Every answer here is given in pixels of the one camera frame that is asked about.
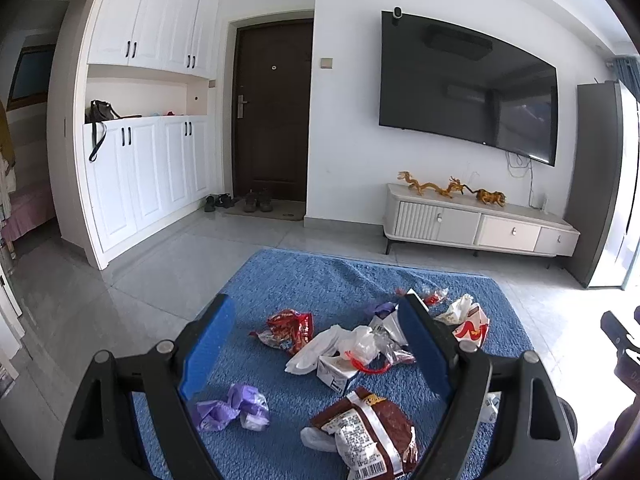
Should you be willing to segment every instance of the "golden dragon figurine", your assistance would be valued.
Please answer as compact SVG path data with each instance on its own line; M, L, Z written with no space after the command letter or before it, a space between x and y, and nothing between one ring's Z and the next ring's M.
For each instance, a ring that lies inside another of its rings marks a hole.
M466 187L471 193L473 193L476 198L483 204L497 204L500 207L504 207L504 202L506 200L504 193L501 193L500 191L494 191L493 193L491 193L485 189L478 189L476 191L473 191L467 184L465 184L464 187Z
M449 182L449 185L447 186L447 189L442 189L440 186L437 186L433 182L427 182L426 184L420 184L420 182L415 180L411 176L411 173L409 173L408 171L400 171L398 173L398 180L404 180L406 183L409 184L409 189L415 189L416 193L418 195L420 195L420 196L423 195L422 190L426 189L428 187L433 188L436 193L438 193L438 194L440 194L442 196L447 196L449 198L453 198L453 196L451 195L452 191L459 191L460 193L464 194L463 188L465 186L463 184L461 184L458 179L453 178L453 177L450 177L450 182Z

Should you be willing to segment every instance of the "wall-mounted tv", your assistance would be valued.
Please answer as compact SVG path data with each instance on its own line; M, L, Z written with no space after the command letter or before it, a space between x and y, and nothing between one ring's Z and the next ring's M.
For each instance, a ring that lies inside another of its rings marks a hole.
M382 12L380 125L556 163L555 67L452 23Z

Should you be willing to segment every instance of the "door handle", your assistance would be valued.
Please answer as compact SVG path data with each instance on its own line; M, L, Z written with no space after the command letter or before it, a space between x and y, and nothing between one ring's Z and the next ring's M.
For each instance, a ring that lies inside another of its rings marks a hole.
M242 117L244 117L244 105L248 102L249 101L244 100L244 96L242 94L238 96L238 119L242 119Z

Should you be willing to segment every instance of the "shoe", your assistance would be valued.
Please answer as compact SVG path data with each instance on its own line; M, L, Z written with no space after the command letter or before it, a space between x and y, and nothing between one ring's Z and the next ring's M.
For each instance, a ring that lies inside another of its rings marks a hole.
M205 213L213 213L216 210L216 197L213 195L209 195L206 198L206 202L204 205Z
M244 212L255 213L258 209L258 195L253 191L250 191L247 196L244 197Z
M234 206L234 201L229 193L223 193L222 195L218 195L216 197L216 206L229 209L230 207Z
M258 195L258 206L260 206L260 211L263 213L273 211L273 205L271 205L271 193L266 189L263 189Z

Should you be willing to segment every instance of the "blue rug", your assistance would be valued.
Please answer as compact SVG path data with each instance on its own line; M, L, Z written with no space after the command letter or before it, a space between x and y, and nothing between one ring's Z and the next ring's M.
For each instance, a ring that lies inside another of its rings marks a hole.
M306 376L285 373L288 355L268 348L248 333L261 329L268 316L287 307L312 312L316 333L336 323L349 329L368 324L370 320L363 307L371 301L387 301L398 286L415 290L425 286L449 287L451 299L468 292L491 320L483 347L486 352L517 357L533 348L509 301L491 278L295 251L260 251L222 290L236 302L236 326L220 352L207 388L195 396L195 400L226 399L231 383L247 383L267 397L271 425L265 432L244 430L236 420L220 433L200 434L225 478L346 478L347 468L338 454L313 451L300 442L300 430L309 425L312 416L335 402L338 395L322 384L315 373ZM432 312L437 314L444 308ZM362 376L356 384L392 400L404 410L416 424L423 454L446 407L429 389L418 367L398 365L380 376ZM171 475L155 436L145 396L136 394L134 401L153 472L158 478L169 479ZM493 428L480 424L463 479L479 475Z

